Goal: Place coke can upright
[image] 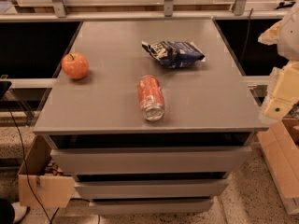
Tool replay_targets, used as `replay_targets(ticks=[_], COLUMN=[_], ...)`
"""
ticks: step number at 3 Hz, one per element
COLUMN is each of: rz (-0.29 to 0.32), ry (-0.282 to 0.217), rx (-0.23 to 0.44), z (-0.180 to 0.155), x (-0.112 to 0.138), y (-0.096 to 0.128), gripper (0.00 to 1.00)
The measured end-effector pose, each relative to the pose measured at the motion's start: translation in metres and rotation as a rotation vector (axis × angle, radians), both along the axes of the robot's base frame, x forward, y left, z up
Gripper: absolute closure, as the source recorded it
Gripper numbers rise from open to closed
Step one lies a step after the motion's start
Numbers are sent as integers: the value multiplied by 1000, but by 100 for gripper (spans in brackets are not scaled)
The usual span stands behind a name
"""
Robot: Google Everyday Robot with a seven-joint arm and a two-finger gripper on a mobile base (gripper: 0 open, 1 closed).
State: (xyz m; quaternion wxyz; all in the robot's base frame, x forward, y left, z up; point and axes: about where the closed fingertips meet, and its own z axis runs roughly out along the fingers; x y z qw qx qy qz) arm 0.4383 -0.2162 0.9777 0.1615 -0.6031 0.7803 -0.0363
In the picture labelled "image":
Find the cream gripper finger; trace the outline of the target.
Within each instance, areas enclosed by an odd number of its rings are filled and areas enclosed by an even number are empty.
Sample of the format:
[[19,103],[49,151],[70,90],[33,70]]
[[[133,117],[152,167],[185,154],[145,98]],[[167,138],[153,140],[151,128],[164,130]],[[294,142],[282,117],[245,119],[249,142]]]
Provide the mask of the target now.
[[266,91],[261,118],[282,120],[299,102],[299,62],[288,61],[282,68],[274,67]]
[[260,34],[258,42],[265,45],[275,45],[279,42],[279,33],[282,21],[278,21]]

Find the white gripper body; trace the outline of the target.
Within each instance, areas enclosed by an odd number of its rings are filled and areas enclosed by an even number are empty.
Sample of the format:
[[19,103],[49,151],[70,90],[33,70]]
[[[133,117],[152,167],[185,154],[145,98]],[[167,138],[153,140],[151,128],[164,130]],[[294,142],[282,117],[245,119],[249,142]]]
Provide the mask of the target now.
[[299,60],[299,3],[283,17],[278,30],[278,54],[290,61]]

